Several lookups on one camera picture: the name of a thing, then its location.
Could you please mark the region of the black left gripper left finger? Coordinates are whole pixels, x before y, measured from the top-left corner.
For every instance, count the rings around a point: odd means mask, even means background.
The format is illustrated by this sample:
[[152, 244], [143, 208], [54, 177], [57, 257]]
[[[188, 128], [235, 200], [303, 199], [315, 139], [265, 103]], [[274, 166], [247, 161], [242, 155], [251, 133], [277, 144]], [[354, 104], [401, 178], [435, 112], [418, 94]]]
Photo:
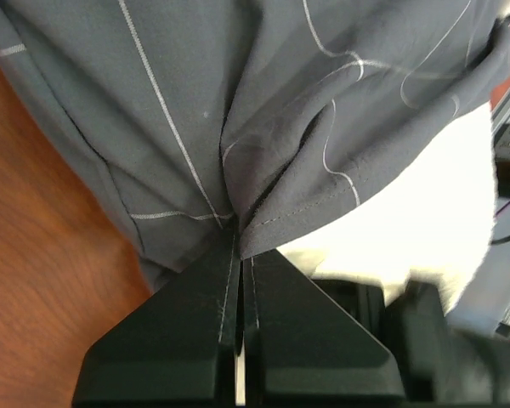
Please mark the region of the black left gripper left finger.
[[233, 406], [240, 259], [232, 228], [85, 354], [74, 406]]

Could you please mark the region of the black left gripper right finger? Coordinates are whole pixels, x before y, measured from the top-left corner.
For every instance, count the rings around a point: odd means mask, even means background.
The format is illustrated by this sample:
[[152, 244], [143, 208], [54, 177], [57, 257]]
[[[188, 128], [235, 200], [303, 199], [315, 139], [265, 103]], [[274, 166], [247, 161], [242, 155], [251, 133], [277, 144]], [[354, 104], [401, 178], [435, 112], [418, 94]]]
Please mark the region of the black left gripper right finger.
[[276, 251], [243, 269], [246, 405], [391, 406], [390, 351]]

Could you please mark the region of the cream yellow-edged pillow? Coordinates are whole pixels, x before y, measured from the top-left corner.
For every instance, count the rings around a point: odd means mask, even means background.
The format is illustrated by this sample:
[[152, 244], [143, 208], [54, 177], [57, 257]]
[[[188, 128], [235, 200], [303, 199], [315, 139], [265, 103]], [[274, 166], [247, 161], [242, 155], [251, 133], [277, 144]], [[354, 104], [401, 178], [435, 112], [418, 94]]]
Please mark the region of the cream yellow-edged pillow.
[[380, 286], [387, 303], [410, 278], [434, 283], [449, 312], [485, 259], [495, 210], [485, 103], [443, 128], [370, 200], [278, 251], [307, 276]]

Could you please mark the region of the grey checked pillowcase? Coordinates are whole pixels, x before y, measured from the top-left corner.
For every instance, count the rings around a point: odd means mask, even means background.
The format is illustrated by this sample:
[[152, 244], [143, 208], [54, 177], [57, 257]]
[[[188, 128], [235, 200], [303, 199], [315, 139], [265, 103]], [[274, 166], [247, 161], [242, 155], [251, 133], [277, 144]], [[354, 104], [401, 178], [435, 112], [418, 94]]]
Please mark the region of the grey checked pillowcase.
[[0, 1], [0, 66], [153, 290], [370, 200], [510, 65], [510, 1]]

